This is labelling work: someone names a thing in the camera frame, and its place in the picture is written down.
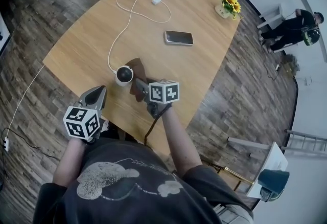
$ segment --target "white cable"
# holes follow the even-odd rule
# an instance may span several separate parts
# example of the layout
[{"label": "white cable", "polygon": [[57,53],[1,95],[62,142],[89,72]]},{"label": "white cable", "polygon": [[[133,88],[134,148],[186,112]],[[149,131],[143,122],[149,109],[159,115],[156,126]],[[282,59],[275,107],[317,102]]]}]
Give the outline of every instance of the white cable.
[{"label": "white cable", "polygon": [[45,65],[43,65],[42,68],[40,68],[39,72],[35,75],[34,79],[33,79],[32,82],[30,83],[30,85],[27,87],[27,89],[25,90],[24,94],[22,95],[22,98],[20,99],[20,101],[19,101],[19,103],[18,103],[18,105],[17,105],[17,108],[16,108],[16,110],[15,110],[15,113],[14,113],[14,115],[12,116],[11,122],[10,122],[10,124],[9,124],[8,130],[7,130],[6,138],[8,137],[8,133],[9,133],[9,131],[10,131],[11,124],[12,124],[12,122],[14,121],[15,115],[16,115],[17,110],[18,110],[18,108],[19,108],[19,106],[20,106],[20,104],[21,104],[21,101],[22,101],[23,98],[25,97],[26,92],[29,90],[29,88],[31,87],[32,83],[34,82],[34,80],[36,79],[36,77],[40,74],[40,72],[41,72],[41,70],[44,68],[44,66],[45,66]]},{"label": "white cable", "polygon": [[156,21],[156,20],[153,20],[153,19],[151,19],[151,18],[149,18],[149,17],[147,17],[147,16],[145,16],[145,15],[143,15],[143,14],[141,14],[141,13],[138,13],[138,12],[133,11],[136,2],[137,2],[137,0],[135,0],[135,2],[134,2],[134,4],[133,4],[133,6],[132,6],[131,9],[126,9],[126,8],[124,8],[123,6],[121,6],[121,5],[119,4],[118,0],[116,0],[116,4],[117,4],[117,6],[118,6],[119,8],[121,8],[121,9],[127,11],[127,12],[130,12],[130,14],[129,14],[129,19],[128,19],[128,23],[127,23],[126,27],[125,27],[125,28],[121,31],[121,33],[119,33],[119,35],[114,39],[114,41],[113,41],[113,43],[112,43],[112,45],[111,45],[111,47],[110,47],[109,53],[108,53],[108,66],[109,66],[109,68],[111,69],[111,71],[114,72],[114,73],[116,73],[116,70],[114,70],[114,69],[110,66],[110,54],[111,54],[111,50],[112,50],[112,48],[113,48],[113,45],[116,43],[117,39],[118,39],[118,38],[119,38],[119,37],[124,33],[124,31],[128,28],[128,26],[129,26],[129,24],[130,24],[130,22],[131,22],[132,14],[136,14],[136,15],[139,15],[139,16],[142,16],[142,17],[145,17],[145,18],[147,18],[148,20],[153,21],[153,22],[155,22],[155,23],[167,23],[167,22],[171,19],[171,17],[172,17],[172,12],[170,11],[170,9],[169,9],[169,7],[167,6],[167,4],[164,3],[163,1],[160,1],[160,2],[161,2],[162,4],[164,4],[164,5],[166,6],[166,8],[168,9],[168,11],[169,11],[169,18],[168,18],[168,20],[165,20],[165,21]]}]

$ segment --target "gray t-shirt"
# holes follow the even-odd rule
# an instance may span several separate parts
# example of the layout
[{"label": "gray t-shirt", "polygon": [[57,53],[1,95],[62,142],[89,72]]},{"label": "gray t-shirt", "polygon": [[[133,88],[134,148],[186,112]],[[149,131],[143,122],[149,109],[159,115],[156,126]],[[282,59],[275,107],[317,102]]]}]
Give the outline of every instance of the gray t-shirt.
[{"label": "gray t-shirt", "polygon": [[148,147],[99,139],[68,188],[41,186],[33,223],[221,223],[213,207],[247,208],[210,167],[171,174]]}]

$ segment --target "phone screen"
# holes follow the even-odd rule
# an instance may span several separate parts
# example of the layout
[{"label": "phone screen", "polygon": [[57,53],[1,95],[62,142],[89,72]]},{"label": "phone screen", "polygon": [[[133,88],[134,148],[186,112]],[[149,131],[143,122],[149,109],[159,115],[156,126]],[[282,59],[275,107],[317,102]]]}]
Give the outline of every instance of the phone screen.
[{"label": "phone screen", "polygon": [[166,31],[167,42],[193,44],[193,37],[191,33],[179,31]]}]

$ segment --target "brown cloth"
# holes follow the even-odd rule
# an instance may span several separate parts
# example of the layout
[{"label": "brown cloth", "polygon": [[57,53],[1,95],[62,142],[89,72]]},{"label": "brown cloth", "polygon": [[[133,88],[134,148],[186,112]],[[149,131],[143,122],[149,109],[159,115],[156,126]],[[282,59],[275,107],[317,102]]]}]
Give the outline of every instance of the brown cloth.
[{"label": "brown cloth", "polygon": [[132,86],[131,86],[131,90],[130,90],[130,94],[135,95],[136,101],[137,102],[141,102],[145,95],[143,92],[141,92],[137,86],[136,86],[136,78],[139,78],[140,80],[144,81],[145,83],[147,83],[147,77],[145,75],[145,70],[144,70],[144,66],[140,60],[140,58],[134,58],[131,61],[128,61],[126,64],[126,66],[129,66],[133,72],[134,72],[134,77],[133,77],[133,81],[132,81]]}]

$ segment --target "flower pot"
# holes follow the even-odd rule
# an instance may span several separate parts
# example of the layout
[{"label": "flower pot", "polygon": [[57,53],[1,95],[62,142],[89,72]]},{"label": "flower pot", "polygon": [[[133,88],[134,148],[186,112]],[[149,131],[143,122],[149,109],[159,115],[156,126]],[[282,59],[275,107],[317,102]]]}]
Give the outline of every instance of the flower pot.
[{"label": "flower pot", "polygon": [[222,18],[228,18],[229,16],[231,16],[231,13],[225,10],[221,4],[215,6],[215,11]]}]

